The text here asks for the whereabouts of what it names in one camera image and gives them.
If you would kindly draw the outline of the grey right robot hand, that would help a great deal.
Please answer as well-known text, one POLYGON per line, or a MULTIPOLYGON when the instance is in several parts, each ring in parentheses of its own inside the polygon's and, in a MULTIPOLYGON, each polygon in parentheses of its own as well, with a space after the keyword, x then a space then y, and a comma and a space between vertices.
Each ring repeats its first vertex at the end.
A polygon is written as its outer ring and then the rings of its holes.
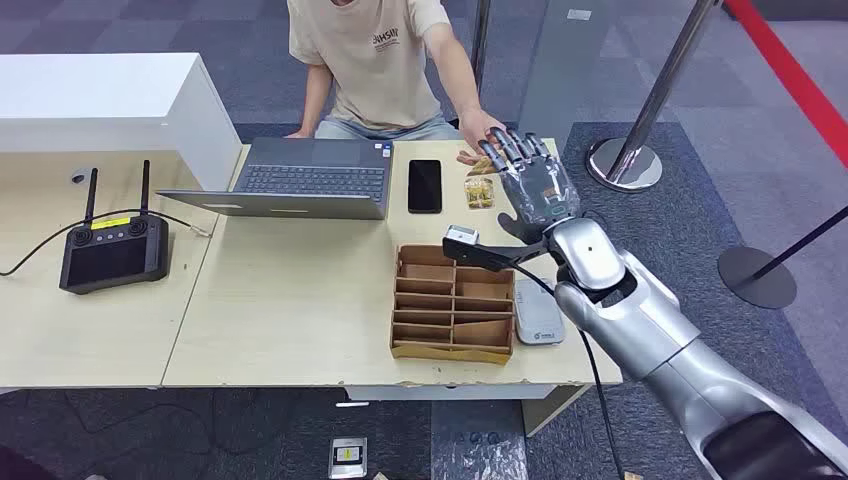
POLYGON ((501 227, 525 244, 539 242, 555 223, 580 210, 576 188, 559 158, 535 134, 492 127, 479 147, 490 159, 515 215, 498 216, 501 227))

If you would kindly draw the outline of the person's left hand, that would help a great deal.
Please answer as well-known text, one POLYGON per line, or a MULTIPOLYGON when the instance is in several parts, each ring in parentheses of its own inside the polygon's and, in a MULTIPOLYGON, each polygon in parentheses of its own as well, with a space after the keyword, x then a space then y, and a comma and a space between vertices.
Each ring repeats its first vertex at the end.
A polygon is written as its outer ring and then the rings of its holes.
POLYGON ((466 143, 474 149, 477 154, 483 154, 479 142, 486 140, 488 142, 497 142, 497 139, 492 135, 493 128, 499 128, 503 131, 506 127, 503 123, 492 117, 481 107, 469 107, 458 114, 459 131, 461 132, 466 143))

